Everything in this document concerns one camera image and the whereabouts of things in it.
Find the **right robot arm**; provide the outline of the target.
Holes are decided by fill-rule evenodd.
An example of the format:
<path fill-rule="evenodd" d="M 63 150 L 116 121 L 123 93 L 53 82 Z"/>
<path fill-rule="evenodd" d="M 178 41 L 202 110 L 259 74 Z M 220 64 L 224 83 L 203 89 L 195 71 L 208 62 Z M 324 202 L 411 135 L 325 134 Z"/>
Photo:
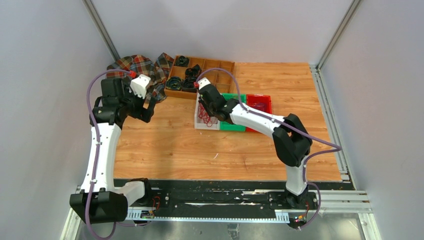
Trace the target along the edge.
<path fill-rule="evenodd" d="M 245 126 L 273 140 L 278 159 L 286 166 L 286 203 L 294 209 L 306 202 L 305 159 L 309 155 L 312 140 L 300 132 L 305 128 L 300 119 L 273 115 L 251 108 L 235 98 L 225 97 L 206 78 L 197 84 L 199 102 L 207 114 L 221 122 Z"/>

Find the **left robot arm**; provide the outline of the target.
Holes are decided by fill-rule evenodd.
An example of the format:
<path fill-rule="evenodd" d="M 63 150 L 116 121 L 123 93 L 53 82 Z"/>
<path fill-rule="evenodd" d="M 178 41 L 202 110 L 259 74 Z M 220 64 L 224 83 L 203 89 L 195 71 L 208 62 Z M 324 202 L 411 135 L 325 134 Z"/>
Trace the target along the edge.
<path fill-rule="evenodd" d="M 150 77 L 141 74 L 129 78 L 106 78 L 100 83 L 102 95 L 94 103 L 90 118 L 91 148 L 88 168 L 79 193 L 71 194 L 71 208 L 86 224 L 122 222 L 128 208 L 142 207 L 153 201 L 147 178 L 129 180 L 119 189 L 114 185 L 114 164 L 117 145 L 127 117 L 149 123 L 156 100 L 144 107 Z"/>

